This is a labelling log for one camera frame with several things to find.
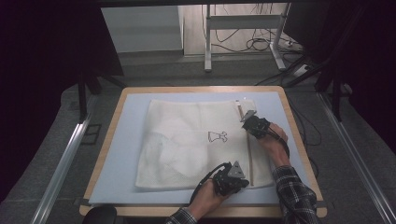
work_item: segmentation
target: person's left hand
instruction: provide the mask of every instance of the person's left hand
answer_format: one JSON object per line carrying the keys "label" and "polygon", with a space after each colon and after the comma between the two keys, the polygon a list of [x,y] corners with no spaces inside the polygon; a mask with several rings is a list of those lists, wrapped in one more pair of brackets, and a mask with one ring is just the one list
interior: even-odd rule
{"label": "person's left hand", "polygon": [[190,213],[198,221],[204,215],[216,210],[228,196],[216,194],[213,180],[208,179],[200,188],[189,206]]}

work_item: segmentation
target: table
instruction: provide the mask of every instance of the table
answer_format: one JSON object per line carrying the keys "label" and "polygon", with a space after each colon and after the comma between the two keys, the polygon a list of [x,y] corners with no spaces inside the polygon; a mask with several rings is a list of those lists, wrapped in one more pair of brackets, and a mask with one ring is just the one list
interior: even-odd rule
{"label": "table", "polygon": [[[111,120],[110,126],[107,130],[106,138],[103,143],[101,152],[95,164],[92,172],[91,180],[88,184],[86,192],[83,197],[82,205],[79,208],[79,212],[85,216],[91,207],[88,205],[88,200],[92,195],[93,187],[101,173],[103,165],[105,163],[107,152],[109,151],[112,138],[114,136],[120,114],[123,109],[123,104],[128,94],[132,93],[169,93],[169,92],[242,92],[242,91],[276,91],[281,99],[281,104],[285,108],[285,113],[292,131],[293,138],[295,139],[301,161],[304,165],[308,180],[310,181],[312,190],[317,194],[318,197],[318,216],[325,217],[327,215],[327,208],[323,197],[320,193],[318,182],[314,177],[309,159],[306,155],[303,141],[299,135],[296,122],[286,97],[285,92],[281,87],[243,87],[243,86],[208,86],[208,87],[146,87],[146,88],[126,88],[123,90],[120,100],[117,104],[114,112],[113,119]],[[176,212],[178,207],[174,206],[149,206],[149,205],[116,205],[118,215],[123,217],[168,217]],[[233,207],[221,207],[215,212],[208,215],[208,217],[281,217],[278,205],[271,206],[233,206]]]}

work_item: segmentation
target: gray carpet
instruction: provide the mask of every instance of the gray carpet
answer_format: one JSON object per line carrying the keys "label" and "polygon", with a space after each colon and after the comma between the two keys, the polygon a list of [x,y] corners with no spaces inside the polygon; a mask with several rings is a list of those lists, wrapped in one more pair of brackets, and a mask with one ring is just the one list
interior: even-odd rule
{"label": "gray carpet", "polygon": [[[254,85],[266,77],[277,74],[275,62],[268,55],[217,58],[213,72],[204,72],[202,58],[180,59],[177,63],[166,60],[150,60],[130,63],[121,57],[125,77],[116,77],[128,86],[206,86],[206,85]],[[83,216],[78,207],[91,177],[92,169],[104,141],[109,122],[120,97],[121,89],[100,79],[103,92],[91,119],[101,125],[96,142],[87,135],[73,160],[63,187],[53,206],[47,223],[81,223]],[[298,86],[287,89],[287,95],[295,109],[295,118],[301,134],[307,139],[307,153],[312,158],[318,184],[328,205],[328,215],[323,223],[383,223],[370,195],[350,162],[338,136],[313,91],[312,77]],[[78,122],[77,88],[64,92],[62,107],[47,138],[31,162],[23,177],[0,205],[0,223],[29,223],[45,191],[51,175]],[[341,116],[344,125],[359,152],[367,162],[373,176],[386,193],[393,207],[396,206],[396,160],[394,154],[356,113],[346,99],[342,100]],[[155,223],[162,219],[138,219],[134,223]],[[265,223],[250,220],[250,223]]]}

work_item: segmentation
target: person's right hand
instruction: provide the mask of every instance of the person's right hand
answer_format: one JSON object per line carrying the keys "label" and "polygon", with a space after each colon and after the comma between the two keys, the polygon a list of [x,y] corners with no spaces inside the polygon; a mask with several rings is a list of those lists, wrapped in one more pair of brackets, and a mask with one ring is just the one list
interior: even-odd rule
{"label": "person's right hand", "polygon": [[[277,124],[271,123],[268,131],[277,133],[286,143],[288,142],[288,136]],[[267,134],[258,141],[260,146],[268,152],[268,155],[271,157],[276,167],[290,165],[290,160],[286,154],[285,148],[273,136]]]}

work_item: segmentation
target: drawing on cloth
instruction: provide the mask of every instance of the drawing on cloth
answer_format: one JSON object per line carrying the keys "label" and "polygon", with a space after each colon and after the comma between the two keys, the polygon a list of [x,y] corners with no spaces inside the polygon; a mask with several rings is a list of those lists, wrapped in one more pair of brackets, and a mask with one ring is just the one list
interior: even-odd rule
{"label": "drawing on cloth", "polygon": [[222,133],[207,132],[207,139],[209,140],[209,142],[213,142],[217,139],[221,139],[223,143],[225,143],[227,142],[227,137],[225,135],[227,135],[226,132],[222,132]]}

